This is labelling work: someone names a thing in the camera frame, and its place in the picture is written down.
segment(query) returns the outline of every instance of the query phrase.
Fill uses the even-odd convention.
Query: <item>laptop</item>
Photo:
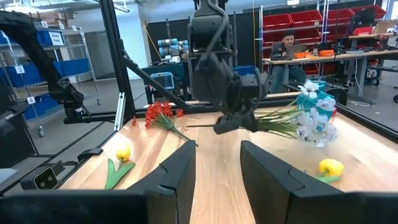
[[[294,53],[302,53],[307,50],[307,46],[305,44],[295,44],[286,47],[286,57],[294,58]]]

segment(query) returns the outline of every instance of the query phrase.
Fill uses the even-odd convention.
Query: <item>floor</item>
[[[390,65],[394,62],[386,62],[385,65]],[[385,124],[392,129],[398,130],[398,103],[394,103],[392,97],[398,94],[398,89],[388,86],[398,86],[398,74],[384,72],[381,85],[373,86],[366,85],[363,93],[365,97],[377,101],[375,105],[361,105],[358,102],[349,100],[348,107],[359,111],[365,116],[370,117],[382,124]],[[136,99],[134,104],[136,108],[142,108],[147,104],[146,96],[143,89],[142,80],[131,80],[132,95]],[[76,84],[76,88],[85,95],[85,105],[91,112],[98,111],[114,111],[117,106],[117,97],[119,89],[116,80],[101,80],[96,82],[100,105],[97,105],[97,95],[93,82],[83,82]],[[90,123],[90,124],[64,124],[63,119],[65,113],[60,110],[59,113],[44,119],[42,126],[45,130],[45,136],[40,138],[37,134],[37,124],[29,122],[30,133],[34,138],[35,145],[41,154],[54,154],[61,151],[65,147],[69,147],[64,153],[60,154],[54,161],[59,160],[75,161],[80,152],[91,149],[97,146],[100,142],[106,139],[113,132],[112,123]],[[43,159],[27,159],[14,168],[20,172],[28,172],[34,169],[37,165],[42,163]],[[20,185],[15,186],[9,193],[20,191]]]

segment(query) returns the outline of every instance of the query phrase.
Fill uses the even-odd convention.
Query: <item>man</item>
[[[288,30],[284,33],[282,42],[274,43],[272,45],[271,55],[280,54],[281,56],[285,56],[286,48],[294,44],[300,43],[294,41],[294,31]],[[272,69],[271,93],[280,92],[284,73],[285,67],[283,65],[276,65]],[[305,73],[298,65],[289,65],[289,80],[293,79],[297,80],[298,82],[305,82]]]

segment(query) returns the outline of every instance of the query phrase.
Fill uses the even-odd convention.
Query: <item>wooden tabletop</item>
[[[260,109],[272,111],[275,108]],[[309,175],[318,175],[318,163],[333,158],[345,165],[341,179],[334,187],[344,191],[398,191],[397,144],[337,114],[332,118],[338,128],[338,139],[326,148],[286,139],[269,133],[250,133],[239,129],[216,135],[212,128],[187,128],[187,125],[214,124],[220,113],[186,115],[175,120],[176,127],[198,143],[196,151],[196,186],[191,222],[253,224],[254,218],[244,188],[239,162],[242,140],[250,140],[273,155]],[[185,140],[160,128],[145,128],[128,122],[104,146],[104,152],[93,156],[71,176],[61,189],[104,189],[107,159],[118,166],[115,151],[131,146],[130,160],[136,163],[116,189],[126,189],[154,170]]]
[[[394,36],[394,33],[351,35],[351,36],[349,36],[348,38],[349,38],[349,39],[369,39],[369,38],[376,38],[376,37],[380,37],[380,36],[392,37],[392,36]]]
[[[293,60],[278,60],[278,61],[273,61],[269,58],[264,58],[264,59],[262,59],[262,61],[265,63],[268,63],[268,64],[273,64],[273,65],[285,65],[285,64],[324,62],[324,61],[330,61],[330,60],[334,60],[334,59],[336,59],[337,61],[349,60],[349,59],[354,59],[354,58],[362,58],[362,57],[385,55],[385,54],[398,54],[398,50],[384,50],[384,51],[379,51],[379,52],[372,51],[372,52],[366,52],[366,53],[357,54],[357,55],[341,54],[341,55],[337,55],[336,58],[335,58],[335,56],[330,56],[330,57],[300,58],[300,59],[293,59]]]

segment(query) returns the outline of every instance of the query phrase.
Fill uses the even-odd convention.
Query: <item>yellow flower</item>
[[[119,148],[116,151],[116,158],[122,162],[128,161],[130,159],[130,145],[126,144],[124,147]]]
[[[344,165],[334,159],[324,159],[319,163],[319,172],[325,177],[339,177],[344,170]]]

